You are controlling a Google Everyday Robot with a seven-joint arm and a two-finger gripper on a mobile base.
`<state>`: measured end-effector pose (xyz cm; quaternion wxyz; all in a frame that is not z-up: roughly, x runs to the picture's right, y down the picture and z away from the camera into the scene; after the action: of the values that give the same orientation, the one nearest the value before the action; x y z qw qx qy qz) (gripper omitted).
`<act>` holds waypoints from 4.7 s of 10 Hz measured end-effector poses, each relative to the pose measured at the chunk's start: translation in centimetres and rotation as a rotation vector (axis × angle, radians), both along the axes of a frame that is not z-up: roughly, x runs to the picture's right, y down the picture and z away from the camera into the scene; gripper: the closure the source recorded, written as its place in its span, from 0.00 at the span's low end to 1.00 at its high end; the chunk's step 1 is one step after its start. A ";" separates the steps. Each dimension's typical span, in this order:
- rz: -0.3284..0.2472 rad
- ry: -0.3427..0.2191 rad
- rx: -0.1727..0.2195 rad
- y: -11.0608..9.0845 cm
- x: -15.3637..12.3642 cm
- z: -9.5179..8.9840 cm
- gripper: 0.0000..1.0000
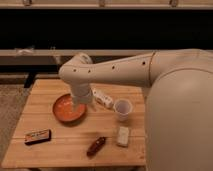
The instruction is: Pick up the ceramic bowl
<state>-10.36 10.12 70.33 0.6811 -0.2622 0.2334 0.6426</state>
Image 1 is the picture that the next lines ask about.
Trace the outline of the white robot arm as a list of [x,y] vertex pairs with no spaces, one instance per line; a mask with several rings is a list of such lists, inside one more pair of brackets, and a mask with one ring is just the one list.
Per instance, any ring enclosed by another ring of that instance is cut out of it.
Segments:
[[92,83],[148,88],[147,171],[213,171],[213,53],[154,51],[97,64],[79,53],[59,76],[75,103],[91,101]]

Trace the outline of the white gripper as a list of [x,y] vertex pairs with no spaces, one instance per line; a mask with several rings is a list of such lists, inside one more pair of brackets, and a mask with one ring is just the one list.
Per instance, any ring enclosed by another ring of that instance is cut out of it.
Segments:
[[93,94],[89,84],[73,84],[70,86],[70,90],[74,109],[77,109],[80,104],[92,102]]

